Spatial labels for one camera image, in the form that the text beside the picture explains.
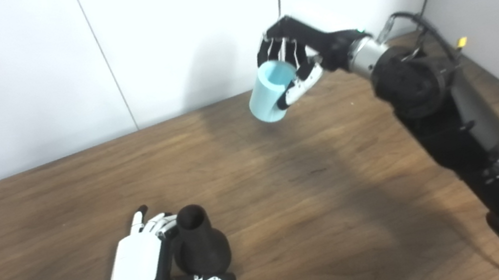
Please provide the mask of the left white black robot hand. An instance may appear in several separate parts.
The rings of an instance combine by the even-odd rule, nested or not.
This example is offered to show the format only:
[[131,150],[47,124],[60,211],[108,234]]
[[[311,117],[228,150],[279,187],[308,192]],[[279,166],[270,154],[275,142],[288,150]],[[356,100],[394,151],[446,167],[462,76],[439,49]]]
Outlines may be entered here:
[[110,280],[237,280],[229,271],[232,249],[212,226],[203,206],[190,204],[177,213],[146,220],[138,207],[126,237],[117,245]]

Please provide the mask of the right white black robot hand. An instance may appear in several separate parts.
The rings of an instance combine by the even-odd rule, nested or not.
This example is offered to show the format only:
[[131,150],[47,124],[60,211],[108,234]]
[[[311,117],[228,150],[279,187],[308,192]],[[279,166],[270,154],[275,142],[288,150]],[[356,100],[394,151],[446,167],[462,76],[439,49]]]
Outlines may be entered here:
[[316,85],[324,71],[350,72],[353,46],[365,38],[372,34],[363,29],[325,32],[294,17],[281,17],[263,33],[256,55],[258,67],[280,59],[296,68],[276,107],[287,110]]

